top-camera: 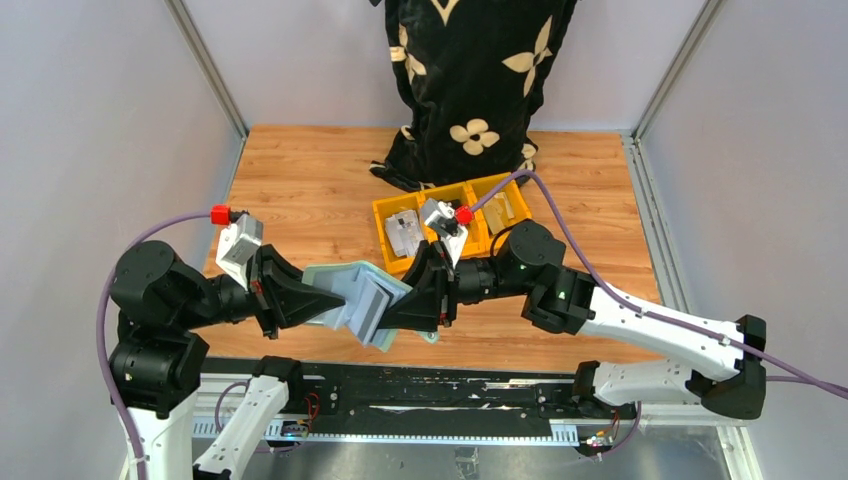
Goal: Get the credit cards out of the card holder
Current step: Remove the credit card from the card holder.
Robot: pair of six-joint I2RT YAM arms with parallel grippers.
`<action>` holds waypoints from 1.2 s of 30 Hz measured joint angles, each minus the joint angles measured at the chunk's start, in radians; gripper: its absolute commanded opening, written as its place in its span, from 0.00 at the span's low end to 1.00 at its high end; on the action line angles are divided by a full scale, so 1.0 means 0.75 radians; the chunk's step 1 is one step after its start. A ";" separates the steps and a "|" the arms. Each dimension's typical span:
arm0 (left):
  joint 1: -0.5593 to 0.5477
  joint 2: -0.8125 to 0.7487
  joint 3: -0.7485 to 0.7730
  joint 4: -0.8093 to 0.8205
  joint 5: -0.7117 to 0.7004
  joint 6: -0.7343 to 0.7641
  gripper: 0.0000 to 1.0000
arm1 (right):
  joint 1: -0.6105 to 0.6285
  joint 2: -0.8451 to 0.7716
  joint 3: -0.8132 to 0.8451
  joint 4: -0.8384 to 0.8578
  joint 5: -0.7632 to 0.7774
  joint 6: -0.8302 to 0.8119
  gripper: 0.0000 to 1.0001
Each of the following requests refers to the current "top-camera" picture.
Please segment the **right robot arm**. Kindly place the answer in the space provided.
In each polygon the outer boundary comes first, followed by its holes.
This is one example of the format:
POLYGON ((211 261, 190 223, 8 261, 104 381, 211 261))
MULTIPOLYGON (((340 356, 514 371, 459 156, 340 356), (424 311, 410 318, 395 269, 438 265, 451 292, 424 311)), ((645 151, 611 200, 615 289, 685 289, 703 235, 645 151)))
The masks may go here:
POLYGON ((657 354, 645 363, 581 363, 570 392, 580 415, 646 402, 698 404, 738 420, 760 417, 762 319, 710 320, 633 297, 566 267, 565 252, 532 220, 509 227, 501 248, 487 257, 456 261, 443 242, 423 243, 404 276, 408 293, 383 313, 380 326, 431 333, 450 325, 459 305, 522 297, 523 318, 547 333, 609 338, 657 354))

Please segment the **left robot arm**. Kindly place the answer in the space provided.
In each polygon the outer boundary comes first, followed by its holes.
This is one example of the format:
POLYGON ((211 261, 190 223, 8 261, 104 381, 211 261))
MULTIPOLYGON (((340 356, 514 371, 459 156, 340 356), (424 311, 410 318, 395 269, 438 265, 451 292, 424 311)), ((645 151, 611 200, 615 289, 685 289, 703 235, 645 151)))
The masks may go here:
POLYGON ((243 270, 245 283, 226 274, 208 278, 159 240, 133 246, 118 260, 108 292, 119 309, 119 341, 109 369, 136 478, 236 479, 277 413, 315 412, 318 399, 304 385, 301 363, 264 357, 216 445, 192 458, 193 413, 209 350, 198 329, 255 318, 273 339, 345 303, 305 284, 270 245, 248 256, 243 270))

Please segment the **green card holder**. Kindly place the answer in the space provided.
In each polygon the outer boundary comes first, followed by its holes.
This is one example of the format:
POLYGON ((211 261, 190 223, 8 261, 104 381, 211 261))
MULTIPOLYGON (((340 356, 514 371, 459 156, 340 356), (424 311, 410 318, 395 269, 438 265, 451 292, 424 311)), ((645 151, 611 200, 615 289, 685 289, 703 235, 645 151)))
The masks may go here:
POLYGON ((341 296, 345 304, 309 320, 332 330, 347 328, 365 346, 389 350, 398 331, 379 325, 380 317, 412 287, 367 261, 310 265, 302 282, 341 296))

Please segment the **silver credit card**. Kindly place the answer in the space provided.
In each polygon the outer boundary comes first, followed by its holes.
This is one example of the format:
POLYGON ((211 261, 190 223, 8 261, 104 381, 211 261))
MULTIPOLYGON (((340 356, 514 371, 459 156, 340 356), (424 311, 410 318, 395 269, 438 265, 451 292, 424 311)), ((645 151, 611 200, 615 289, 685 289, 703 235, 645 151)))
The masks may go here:
POLYGON ((393 299, 393 294, 377 279, 366 277, 360 289, 360 297, 355 302, 348 330, 363 345, 371 343, 380 323, 380 319, 393 299))

